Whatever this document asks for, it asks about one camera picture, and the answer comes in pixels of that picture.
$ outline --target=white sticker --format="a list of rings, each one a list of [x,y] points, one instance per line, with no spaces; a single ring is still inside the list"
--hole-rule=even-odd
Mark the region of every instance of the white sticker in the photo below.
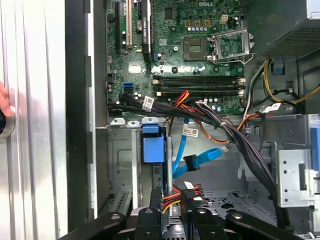
[[[198,129],[189,128],[188,124],[183,124],[182,135],[197,138],[199,134]]]
[[[151,112],[152,106],[154,105],[155,99],[149,96],[144,97],[142,109]]]
[[[184,184],[185,184],[185,186],[186,186],[187,189],[194,189],[194,188],[195,188],[195,187],[192,185],[191,182],[185,181]]]
[[[159,39],[160,46],[167,46],[167,39]]]
[[[271,106],[270,111],[277,111],[280,108],[280,106],[281,106],[281,102],[275,103]]]
[[[271,110],[271,106],[267,106],[263,111],[264,114],[267,114]]]

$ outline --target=human hand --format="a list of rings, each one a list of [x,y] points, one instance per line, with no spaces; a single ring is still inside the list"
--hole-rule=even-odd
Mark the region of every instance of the human hand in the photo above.
[[[9,105],[9,93],[1,81],[0,81],[0,110],[7,118],[14,116],[14,113],[10,109],[10,105]]]

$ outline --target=side panel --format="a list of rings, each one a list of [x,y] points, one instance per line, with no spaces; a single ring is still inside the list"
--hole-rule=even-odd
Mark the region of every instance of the side panel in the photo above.
[[[0,142],[0,236],[68,232],[65,1],[1,0],[0,80],[15,129]]]

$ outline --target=blue sata port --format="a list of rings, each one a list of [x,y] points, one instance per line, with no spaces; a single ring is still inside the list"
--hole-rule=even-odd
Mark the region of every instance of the blue sata port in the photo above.
[[[125,93],[131,94],[134,91],[134,84],[133,83],[124,83],[123,84],[123,91]]]
[[[134,88],[134,84],[133,83],[124,83],[123,84],[123,88],[124,89],[133,89]]]

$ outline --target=dell logo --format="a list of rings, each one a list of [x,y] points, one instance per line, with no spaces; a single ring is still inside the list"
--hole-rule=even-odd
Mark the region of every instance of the dell logo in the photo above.
[[[199,7],[214,7],[212,2],[199,2]]]

